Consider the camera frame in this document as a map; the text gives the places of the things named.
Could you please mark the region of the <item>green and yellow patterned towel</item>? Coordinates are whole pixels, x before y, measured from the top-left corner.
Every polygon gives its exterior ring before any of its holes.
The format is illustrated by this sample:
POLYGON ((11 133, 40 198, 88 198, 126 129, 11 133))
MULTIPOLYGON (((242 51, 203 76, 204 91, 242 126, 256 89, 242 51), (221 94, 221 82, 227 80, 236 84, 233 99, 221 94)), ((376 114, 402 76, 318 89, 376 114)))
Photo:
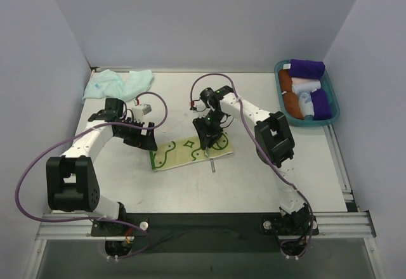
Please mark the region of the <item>green and yellow patterned towel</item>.
POLYGON ((221 135, 214 146, 201 149, 198 136, 177 139, 160 144, 157 151, 150 151, 152 170, 167 171, 190 164, 210 161, 234 153, 233 145, 227 134, 221 135))

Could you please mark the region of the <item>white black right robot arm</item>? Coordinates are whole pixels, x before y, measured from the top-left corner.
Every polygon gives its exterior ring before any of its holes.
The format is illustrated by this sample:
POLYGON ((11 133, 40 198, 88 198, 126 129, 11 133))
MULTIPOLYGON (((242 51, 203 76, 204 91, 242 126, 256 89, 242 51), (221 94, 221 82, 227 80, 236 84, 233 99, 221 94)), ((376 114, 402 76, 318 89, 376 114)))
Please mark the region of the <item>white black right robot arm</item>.
POLYGON ((262 110, 249 101, 238 98, 230 86, 217 90, 205 88, 200 101, 208 112, 193 120, 203 150, 212 148, 223 135, 221 125, 225 117, 233 117, 243 124, 253 140, 258 157, 270 166, 278 189, 282 229, 296 234, 311 220, 310 204, 297 188, 293 156, 295 142, 285 115, 278 111, 262 110))

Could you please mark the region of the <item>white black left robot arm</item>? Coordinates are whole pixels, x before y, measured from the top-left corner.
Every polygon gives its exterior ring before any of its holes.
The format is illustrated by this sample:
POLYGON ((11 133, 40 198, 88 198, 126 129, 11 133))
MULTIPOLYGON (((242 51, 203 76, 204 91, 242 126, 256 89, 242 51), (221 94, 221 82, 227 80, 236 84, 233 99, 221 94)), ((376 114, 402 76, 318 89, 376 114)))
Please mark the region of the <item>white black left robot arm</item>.
POLYGON ((50 209, 107 219, 105 227, 115 236, 128 229, 126 211, 122 203, 101 195, 93 162, 112 138, 120 138, 125 145, 142 150, 157 150, 152 129, 155 124, 144 120, 152 107, 136 102, 129 110, 129 117, 125 116, 124 107, 122 100, 107 98, 105 107, 89 117, 87 133, 61 156, 51 157, 46 163, 50 209))

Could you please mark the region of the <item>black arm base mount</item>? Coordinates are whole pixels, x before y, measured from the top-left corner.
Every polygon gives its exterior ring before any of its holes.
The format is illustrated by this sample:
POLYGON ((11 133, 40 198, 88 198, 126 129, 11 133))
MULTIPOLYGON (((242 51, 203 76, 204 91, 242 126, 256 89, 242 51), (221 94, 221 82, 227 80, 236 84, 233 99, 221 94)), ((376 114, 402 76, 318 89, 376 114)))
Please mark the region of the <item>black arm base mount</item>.
POLYGON ((129 214, 128 226, 97 221, 92 237, 104 237, 109 254, 256 254, 305 250, 319 234, 308 216, 291 221, 277 212, 129 214))

